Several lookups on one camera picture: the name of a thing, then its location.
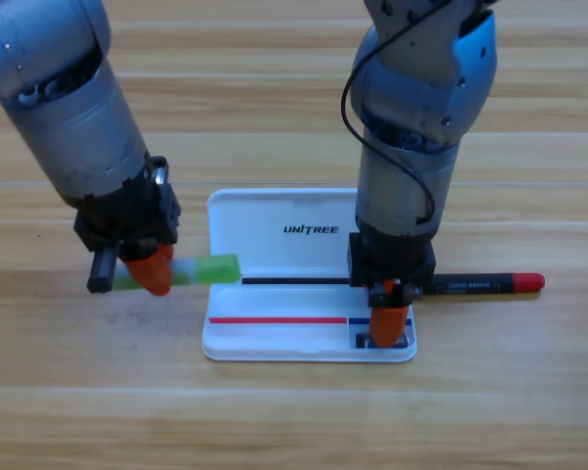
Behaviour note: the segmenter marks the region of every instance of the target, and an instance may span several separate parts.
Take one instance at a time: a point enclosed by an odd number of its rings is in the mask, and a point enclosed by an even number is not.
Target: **white tray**
[[[355,197],[355,189],[218,191],[208,203],[212,254],[237,254],[246,279],[346,278],[348,236],[357,231]],[[370,342],[362,347],[369,316],[364,290],[348,285],[214,285],[203,351],[216,360],[403,362],[414,357],[411,309],[408,345],[393,349]]]

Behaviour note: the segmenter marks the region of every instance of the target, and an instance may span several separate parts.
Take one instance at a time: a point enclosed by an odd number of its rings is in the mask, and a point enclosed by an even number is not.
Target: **pen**
[[[346,284],[342,277],[246,277],[242,284]],[[493,274],[435,274],[433,283],[423,286],[426,296],[476,295],[476,294],[527,294],[536,293],[545,286],[545,278],[538,273]]]

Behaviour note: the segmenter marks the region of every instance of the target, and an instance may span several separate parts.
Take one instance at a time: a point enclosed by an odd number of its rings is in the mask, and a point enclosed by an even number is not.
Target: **wooden table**
[[[112,63],[208,251],[221,187],[352,186],[361,0],[108,0]],[[588,469],[588,0],[506,0],[440,272],[540,298],[418,305],[404,365],[217,363],[207,291],[90,296],[90,254],[0,109],[0,470]]]

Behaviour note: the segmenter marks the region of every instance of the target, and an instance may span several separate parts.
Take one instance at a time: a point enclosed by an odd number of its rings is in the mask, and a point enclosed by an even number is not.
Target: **silver robot arm segment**
[[[145,260],[176,243],[180,216],[166,159],[150,156],[107,61],[110,45],[100,0],[0,0],[0,104],[77,209],[74,229],[95,253],[91,292],[112,289],[117,257]]]
[[[349,247],[350,281],[352,286],[394,279],[425,285],[435,269],[431,240],[460,142],[481,112],[496,72],[495,18],[488,10],[494,2],[365,3],[374,26],[355,67],[383,41],[407,30],[368,58],[351,90],[367,145],[357,196],[360,232],[351,234]],[[419,175],[433,197],[433,213],[422,187],[378,152]]]

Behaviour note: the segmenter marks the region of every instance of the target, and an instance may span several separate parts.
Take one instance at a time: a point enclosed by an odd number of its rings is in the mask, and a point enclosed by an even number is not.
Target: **black line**
[[[242,284],[349,284],[348,277],[244,277]]]

